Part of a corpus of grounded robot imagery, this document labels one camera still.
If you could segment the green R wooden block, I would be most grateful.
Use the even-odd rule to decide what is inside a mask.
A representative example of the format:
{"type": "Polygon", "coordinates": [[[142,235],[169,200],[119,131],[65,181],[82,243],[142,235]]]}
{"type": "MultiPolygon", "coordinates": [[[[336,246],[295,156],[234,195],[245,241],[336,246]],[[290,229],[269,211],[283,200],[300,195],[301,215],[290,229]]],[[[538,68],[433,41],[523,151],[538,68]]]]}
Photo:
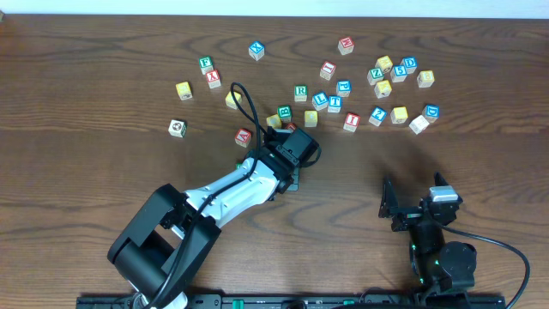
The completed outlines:
{"type": "Polygon", "coordinates": [[[296,85],[294,87],[294,101],[304,102],[307,101],[308,88],[306,85],[296,85]]]}

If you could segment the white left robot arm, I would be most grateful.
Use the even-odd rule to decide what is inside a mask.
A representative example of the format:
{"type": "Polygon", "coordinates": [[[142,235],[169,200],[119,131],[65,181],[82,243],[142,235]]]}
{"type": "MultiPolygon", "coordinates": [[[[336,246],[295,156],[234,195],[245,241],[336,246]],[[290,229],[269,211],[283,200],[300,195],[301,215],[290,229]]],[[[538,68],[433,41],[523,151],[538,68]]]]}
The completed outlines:
{"type": "Polygon", "coordinates": [[[192,282],[222,227],[284,192],[300,165],[295,150],[262,148],[210,185],[185,192],[163,185],[114,241],[107,258],[151,307],[171,306],[192,282]]]}

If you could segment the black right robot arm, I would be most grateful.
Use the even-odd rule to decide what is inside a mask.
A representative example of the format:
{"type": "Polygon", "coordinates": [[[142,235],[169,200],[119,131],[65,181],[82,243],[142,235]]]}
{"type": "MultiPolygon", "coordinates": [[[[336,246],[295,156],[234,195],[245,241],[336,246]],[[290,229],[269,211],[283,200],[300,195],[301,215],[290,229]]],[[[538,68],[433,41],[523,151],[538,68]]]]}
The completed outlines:
{"type": "Polygon", "coordinates": [[[422,286],[437,294],[461,292],[475,284],[477,251],[468,243],[444,239],[443,229],[456,219],[462,198],[440,173],[434,181],[418,205],[404,207],[384,179],[378,216],[392,220],[392,231],[409,233],[410,260],[422,286]]]}

